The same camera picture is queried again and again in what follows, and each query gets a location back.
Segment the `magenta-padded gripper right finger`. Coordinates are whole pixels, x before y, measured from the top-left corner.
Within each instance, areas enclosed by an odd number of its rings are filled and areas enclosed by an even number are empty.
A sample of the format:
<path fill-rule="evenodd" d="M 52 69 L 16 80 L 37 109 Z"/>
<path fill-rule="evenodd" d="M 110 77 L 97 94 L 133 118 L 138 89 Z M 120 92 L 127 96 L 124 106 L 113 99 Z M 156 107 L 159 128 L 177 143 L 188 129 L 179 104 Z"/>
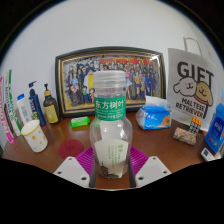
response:
<path fill-rule="evenodd" d="M 169 169 L 157 156 L 147 156 L 139 149 L 130 150 L 129 182 L 131 188 L 143 187 L 170 175 Z"/>

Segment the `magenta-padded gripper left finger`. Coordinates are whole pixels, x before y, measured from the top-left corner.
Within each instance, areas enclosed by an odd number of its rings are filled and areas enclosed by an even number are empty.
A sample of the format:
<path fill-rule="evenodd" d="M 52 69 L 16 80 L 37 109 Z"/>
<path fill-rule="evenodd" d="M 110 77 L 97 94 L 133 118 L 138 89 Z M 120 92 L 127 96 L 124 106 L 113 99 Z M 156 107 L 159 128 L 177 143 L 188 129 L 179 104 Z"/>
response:
<path fill-rule="evenodd" d="M 94 188 L 96 167 L 91 147 L 76 157 L 68 156 L 54 174 L 84 188 Z"/>

